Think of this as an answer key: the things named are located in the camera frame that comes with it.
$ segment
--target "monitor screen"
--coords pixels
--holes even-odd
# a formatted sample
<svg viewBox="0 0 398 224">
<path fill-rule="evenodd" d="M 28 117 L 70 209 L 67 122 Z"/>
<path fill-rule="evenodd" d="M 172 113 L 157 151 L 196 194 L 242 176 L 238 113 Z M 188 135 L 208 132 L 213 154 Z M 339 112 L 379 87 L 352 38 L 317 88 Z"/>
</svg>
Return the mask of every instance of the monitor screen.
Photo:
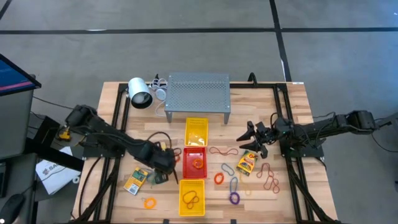
<svg viewBox="0 0 398 224">
<path fill-rule="evenodd" d="M 10 61 L 0 58 L 0 96 L 40 87 L 30 75 Z"/>
</svg>

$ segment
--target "wooden table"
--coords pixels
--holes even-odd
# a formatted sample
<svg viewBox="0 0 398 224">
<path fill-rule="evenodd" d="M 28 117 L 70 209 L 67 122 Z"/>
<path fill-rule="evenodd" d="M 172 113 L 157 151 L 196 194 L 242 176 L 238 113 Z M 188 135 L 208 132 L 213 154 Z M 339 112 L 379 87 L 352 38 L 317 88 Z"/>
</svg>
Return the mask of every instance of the wooden table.
<svg viewBox="0 0 398 224">
<path fill-rule="evenodd" d="M 98 114 L 107 122 L 111 123 L 115 99 L 117 95 L 118 82 L 104 83 L 101 98 L 98 105 Z M 308 103 L 307 94 L 303 84 L 287 83 L 290 104 L 294 120 L 296 123 L 311 123 L 312 114 Z M 146 110 L 137 110 L 130 106 L 127 120 L 126 133 L 137 139 L 146 139 L 156 131 L 165 131 L 172 138 L 173 147 L 184 147 L 185 118 L 193 116 L 189 113 L 175 113 L 172 123 L 168 123 L 166 117 L 157 117 L 154 108 L 159 102 Z M 118 127 L 121 125 L 123 109 L 120 109 Z M 246 121 L 257 123 L 263 121 L 266 126 L 270 123 L 270 116 L 276 112 L 274 94 L 272 89 L 231 89 L 231 116 L 227 125 L 223 123 L 222 114 L 195 114 L 197 117 L 207 117 L 209 119 L 209 140 L 208 148 L 215 146 L 225 152 L 227 149 L 238 148 L 240 144 L 246 142 L 236 142 L 236 138 L 246 131 Z M 153 140 L 165 141 L 165 137 L 158 135 Z M 136 166 L 143 167 L 136 162 L 128 153 L 122 158 L 118 176 L 118 186 L 114 201 L 112 214 L 113 223 L 161 223 L 167 218 L 170 223 L 229 223 L 231 219 L 237 219 L 238 223 L 295 223 L 292 196 L 290 193 L 288 174 L 284 158 L 280 154 L 279 143 L 276 142 L 267 146 L 268 158 L 259 159 L 256 163 L 254 173 L 249 177 L 243 177 L 243 182 L 239 183 L 238 193 L 241 196 L 239 205 L 232 205 L 229 200 L 229 181 L 231 177 L 225 175 L 224 182 L 216 185 L 213 178 L 217 172 L 221 172 L 221 163 L 225 162 L 231 167 L 235 167 L 243 153 L 239 149 L 238 156 L 222 156 L 219 154 L 207 153 L 208 174 L 205 180 L 206 192 L 206 215 L 204 217 L 180 217 L 178 215 L 178 185 L 174 176 L 164 184 L 154 185 L 145 183 L 136 196 L 123 189 L 124 183 L 131 175 Z M 98 191 L 101 177 L 103 160 L 94 168 L 83 196 L 83 210 L 92 201 Z M 95 159 L 85 161 L 85 166 L 81 175 L 80 186 L 76 196 L 73 214 L 77 217 L 78 201 L 83 182 L 87 172 Z M 271 190 L 264 190 L 263 183 L 267 175 L 261 179 L 256 177 L 261 164 L 268 162 L 271 169 L 275 172 L 275 177 L 279 180 L 280 192 L 274 194 Z M 333 198 L 326 176 L 325 168 L 314 158 L 303 159 L 305 174 L 308 182 L 308 189 L 319 206 L 333 219 L 337 219 Z M 182 179 L 182 162 L 178 162 L 176 171 L 179 179 Z M 251 189 L 251 195 L 246 195 L 244 189 Z M 303 218 L 306 218 L 303 197 L 299 190 L 300 206 Z M 152 210 L 144 208 L 143 198 L 154 197 L 157 205 Z M 105 195 L 101 218 L 104 218 L 108 194 Z"/>
</svg>

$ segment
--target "gray perforated platform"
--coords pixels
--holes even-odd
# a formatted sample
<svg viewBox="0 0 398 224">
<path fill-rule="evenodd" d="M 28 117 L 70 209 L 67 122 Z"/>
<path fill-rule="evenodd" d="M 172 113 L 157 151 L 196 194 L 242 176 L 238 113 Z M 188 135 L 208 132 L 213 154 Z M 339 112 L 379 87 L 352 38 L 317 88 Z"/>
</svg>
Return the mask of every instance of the gray perforated platform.
<svg viewBox="0 0 398 224">
<path fill-rule="evenodd" d="M 217 73 L 175 72 L 169 75 L 165 112 L 223 113 L 224 124 L 231 112 L 229 75 Z"/>
</svg>

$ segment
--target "orange rubber band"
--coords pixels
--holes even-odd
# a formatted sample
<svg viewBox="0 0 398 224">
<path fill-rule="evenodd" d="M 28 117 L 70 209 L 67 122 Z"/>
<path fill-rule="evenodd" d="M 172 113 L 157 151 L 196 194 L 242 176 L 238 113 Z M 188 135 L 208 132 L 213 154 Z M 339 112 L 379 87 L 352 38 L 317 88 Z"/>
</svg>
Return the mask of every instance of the orange rubber band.
<svg viewBox="0 0 398 224">
<path fill-rule="evenodd" d="M 221 180 L 219 182 L 217 182 L 217 177 L 221 176 Z M 224 181 L 224 174 L 223 173 L 218 173 L 214 176 L 214 183 L 216 184 L 222 184 Z"/>
<path fill-rule="evenodd" d="M 203 160 L 201 159 L 195 159 L 192 162 L 192 165 L 196 168 L 196 169 L 201 169 L 203 167 Z"/>
<path fill-rule="evenodd" d="M 153 209 L 153 208 L 155 207 L 155 205 L 156 205 L 156 200 L 155 200 L 155 198 L 151 197 L 151 198 L 145 199 L 144 208 L 146 208 L 146 209 Z"/>
</svg>

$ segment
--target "yellow bin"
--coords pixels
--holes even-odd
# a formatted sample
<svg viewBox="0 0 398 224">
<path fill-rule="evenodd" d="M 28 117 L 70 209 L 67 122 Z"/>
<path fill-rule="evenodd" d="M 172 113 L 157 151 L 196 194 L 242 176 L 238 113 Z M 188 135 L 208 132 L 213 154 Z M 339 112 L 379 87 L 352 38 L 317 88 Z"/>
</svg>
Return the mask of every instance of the yellow bin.
<svg viewBox="0 0 398 224">
<path fill-rule="evenodd" d="M 209 120 L 207 118 L 187 118 L 185 123 L 185 146 L 207 146 Z"/>
<path fill-rule="evenodd" d="M 178 213 L 182 217 L 205 215 L 205 180 L 180 180 Z"/>
</svg>

